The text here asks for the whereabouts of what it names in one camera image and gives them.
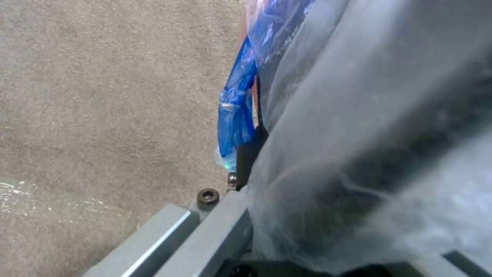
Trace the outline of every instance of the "plastic sheet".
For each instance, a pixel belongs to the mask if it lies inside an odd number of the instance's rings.
[[[491,8],[312,6],[263,73],[268,89],[260,70],[270,134],[246,191],[256,255],[338,274],[491,254]]]
[[[235,171],[237,147],[254,133],[251,87],[258,69],[269,71],[263,68],[281,57],[311,3],[275,0],[246,5],[248,35],[219,97],[216,160],[230,171]]]

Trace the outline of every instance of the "metal fastener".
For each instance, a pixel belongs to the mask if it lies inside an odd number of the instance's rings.
[[[196,196],[196,203],[199,209],[212,210],[218,204],[219,194],[212,188],[202,189]]]

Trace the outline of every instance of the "beige carpet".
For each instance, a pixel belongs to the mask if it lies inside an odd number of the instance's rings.
[[[77,276],[226,186],[217,96],[242,3],[0,0],[0,269]]]

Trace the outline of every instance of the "gray metal bar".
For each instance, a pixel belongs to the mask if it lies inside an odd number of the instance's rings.
[[[251,237],[246,197],[230,191],[155,276],[213,276],[226,259],[240,257]]]
[[[199,223],[197,213],[168,204],[84,276],[152,276]]]
[[[399,277],[468,277],[441,256],[426,257],[408,263],[389,264],[386,269]]]
[[[453,251],[444,255],[444,258],[470,276],[492,277],[490,256],[478,256],[468,251]]]

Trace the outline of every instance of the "blue plastic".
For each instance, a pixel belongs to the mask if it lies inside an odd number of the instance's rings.
[[[280,48],[288,46],[294,33],[292,28],[304,19],[313,0],[272,0],[268,3],[249,30],[219,98],[218,163],[230,171],[236,170],[239,145],[253,138],[251,88],[257,66],[267,62]]]

